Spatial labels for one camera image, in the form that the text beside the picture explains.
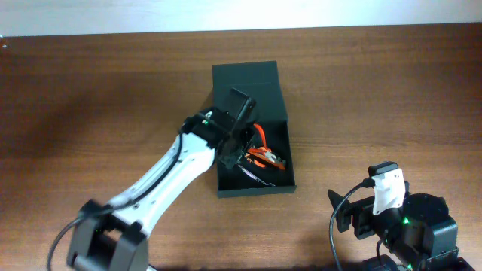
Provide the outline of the orange black needle-nose pliers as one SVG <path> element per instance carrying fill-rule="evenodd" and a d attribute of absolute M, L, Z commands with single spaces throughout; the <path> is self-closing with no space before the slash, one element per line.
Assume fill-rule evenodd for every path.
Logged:
<path fill-rule="evenodd" d="M 254 163 L 261 168 L 267 166 L 280 170 L 285 170 L 286 168 L 286 161 L 267 147 L 250 147 L 247 150 L 245 158 L 250 163 Z"/>

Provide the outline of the silver ring wrench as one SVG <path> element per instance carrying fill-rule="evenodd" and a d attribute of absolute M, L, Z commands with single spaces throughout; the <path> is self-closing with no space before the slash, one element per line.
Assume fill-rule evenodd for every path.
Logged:
<path fill-rule="evenodd" d="M 266 187 L 275 187 L 276 185 L 273 184 L 273 183 L 270 183 L 270 182 L 265 182 L 263 181 L 262 179 L 260 179 L 258 176 L 256 176 L 254 173 L 250 172 L 249 170 L 247 170 L 245 167 L 241 166 L 241 165 L 237 165 L 237 167 L 245 174 L 247 175 L 248 177 L 250 177 L 251 179 L 257 181 L 258 183 L 260 184 L 263 184 L 264 186 Z"/>

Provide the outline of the black gift box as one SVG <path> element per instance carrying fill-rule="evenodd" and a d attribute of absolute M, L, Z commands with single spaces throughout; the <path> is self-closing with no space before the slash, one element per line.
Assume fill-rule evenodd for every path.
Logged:
<path fill-rule="evenodd" d="M 222 111 L 238 115 L 240 104 L 234 99 L 232 89 L 255 100 L 255 106 L 243 128 L 259 124 L 264 130 L 267 147 L 286 161 L 285 170 L 269 166 L 261 168 L 245 157 L 239 163 L 263 181 L 275 184 L 275 187 L 266 187 L 251 179 L 237 167 L 238 164 L 233 169 L 225 169 L 218 163 L 218 197 L 293 193 L 297 185 L 289 142 L 288 113 L 279 83 L 277 63 L 266 61 L 214 65 L 212 79 L 214 106 Z M 254 131 L 249 148 L 263 147 L 258 131 L 255 128 Z"/>

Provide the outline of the orange socket bit rail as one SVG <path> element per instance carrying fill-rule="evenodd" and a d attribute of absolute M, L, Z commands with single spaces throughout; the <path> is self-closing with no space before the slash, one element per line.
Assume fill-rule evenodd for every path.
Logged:
<path fill-rule="evenodd" d="M 275 155 L 270 149 L 266 148 L 249 148 L 248 153 L 256 160 L 265 165 L 273 166 L 277 169 L 285 170 L 285 161 Z"/>

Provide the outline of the red handled cutting pliers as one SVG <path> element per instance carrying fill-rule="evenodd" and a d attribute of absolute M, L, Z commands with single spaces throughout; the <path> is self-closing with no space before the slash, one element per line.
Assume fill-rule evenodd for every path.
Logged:
<path fill-rule="evenodd" d="M 267 141 L 266 141 L 266 136 L 265 136 L 263 128 L 257 123 L 254 123 L 253 127 L 258 131 L 258 133 L 260 135 L 262 146 L 264 148 L 267 148 Z"/>

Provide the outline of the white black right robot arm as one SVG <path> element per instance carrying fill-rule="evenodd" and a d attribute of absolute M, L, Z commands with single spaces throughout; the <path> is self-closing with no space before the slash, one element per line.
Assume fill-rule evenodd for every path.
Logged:
<path fill-rule="evenodd" d="M 394 260 L 379 253 L 380 247 L 395 255 L 406 270 L 473 270 L 459 256 L 458 225 L 450 216 L 444 198 L 427 193 L 406 193 L 401 207 L 373 213 L 374 197 L 350 202 L 333 190 L 328 198 L 334 208 L 329 236 L 334 228 L 350 228 L 362 240 L 377 236 L 377 256 L 364 260 L 361 270 L 397 270 Z"/>

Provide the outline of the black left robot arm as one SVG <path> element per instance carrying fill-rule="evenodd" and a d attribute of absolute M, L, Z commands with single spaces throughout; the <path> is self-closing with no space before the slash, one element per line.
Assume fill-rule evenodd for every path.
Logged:
<path fill-rule="evenodd" d="M 163 213 L 212 164 L 232 166 L 239 134 L 256 101 L 236 88 L 233 112 L 205 108 L 187 117 L 170 149 L 136 183 L 105 205 L 88 201 L 72 222 L 66 264 L 73 270 L 149 271 L 148 239 Z"/>

